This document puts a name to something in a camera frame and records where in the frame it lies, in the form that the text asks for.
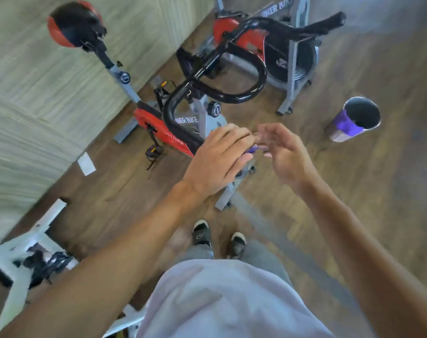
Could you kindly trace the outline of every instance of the purple cup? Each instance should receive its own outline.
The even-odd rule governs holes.
[[[364,97],[346,101],[341,112],[326,127],[326,134],[334,142],[344,142],[381,124],[378,106]]]

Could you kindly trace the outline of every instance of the forearm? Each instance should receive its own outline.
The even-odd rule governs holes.
[[[130,301],[181,219],[202,202],[182,183],[140,222],[85,258],[2,337],[101,337]]]
[[[373,238],[320,181],[303,199],[380,337],[427,337],[427,288]]]

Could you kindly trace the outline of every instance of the foot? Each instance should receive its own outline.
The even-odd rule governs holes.
[[[204,219],[195,223],[191,236],[194,246],[198,244],[207,244],[212,249],[212,245],[210,244],[210,228]]]
[[[239,260],[245,249],[246,239],[242,233],[235,233],[231,237],[232,254],[231,259]]]

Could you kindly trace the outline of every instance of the paper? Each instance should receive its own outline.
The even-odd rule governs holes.
[[[87,152],[83,153],[82,156],[77,160],[77,162],[79,163],[79,166],[81,167],[81,170],[84,175],[89,175],[96,171],[96,168],[93,165],[93,161],[91,161]]]

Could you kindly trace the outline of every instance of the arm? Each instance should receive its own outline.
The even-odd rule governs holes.
[[[346,282],[377,335],[427,337],[427,288],[373,238],[321,179],[300,138],[259,126],[276,174],[312,211]]]
[[[171,192],[107,247],[83,259],[28,306],[0,338],[101,337],[130,301],[185,215],[252,159],[256,138],[229,124],[214,130]]]

